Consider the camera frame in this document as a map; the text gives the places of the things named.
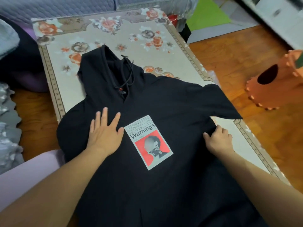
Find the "hand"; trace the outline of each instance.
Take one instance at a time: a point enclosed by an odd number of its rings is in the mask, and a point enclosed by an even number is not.
[[[216,157],[220,154],[233,153],[232,135],[228,133],[228,130],[217,125],[214,133],[209,136],[208,133],[203,133],[203,138],[206,143],[207,149]]]
[[[96,113],[96,119],[93,119],[89,129],[89,140],[86,149],[97,151],[107,157],[114,153],[121,144],[124,128],[119,128],[116,132],[117,124],[120,119],[120,112],[118,112],[112,123],[107,125],[107,107],[103,108],[102,117],[101,112]]]

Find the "floral tablecloth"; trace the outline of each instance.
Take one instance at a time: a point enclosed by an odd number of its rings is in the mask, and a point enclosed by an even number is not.
[[[32,19],[58,122],[85,98],[77,72],[82,54],[106,44],[145,72],[186,82],[213,83],[164,12],[157,8]],[[288,183],[243,120],[213,118],[233,135],[235,151]]]

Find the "green mat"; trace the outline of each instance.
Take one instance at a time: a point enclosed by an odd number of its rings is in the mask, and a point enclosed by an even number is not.
[[[194,14],[186,21],[191,31],[230,22],[229,17],[212,0],[199,0]]]

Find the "wooden floor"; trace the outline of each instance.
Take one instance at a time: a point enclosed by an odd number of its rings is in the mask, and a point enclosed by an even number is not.
[[[265,111],[248,100],[244,84],[289,49],[262,26],[195,42],[190,48],[207,70],[214,70],[227,97],[291,184],[303,192],[303,104]],[[59,148],[57,120],[48,93],[15,89],[13,96],[22,118],[20,145],[29,160]]]

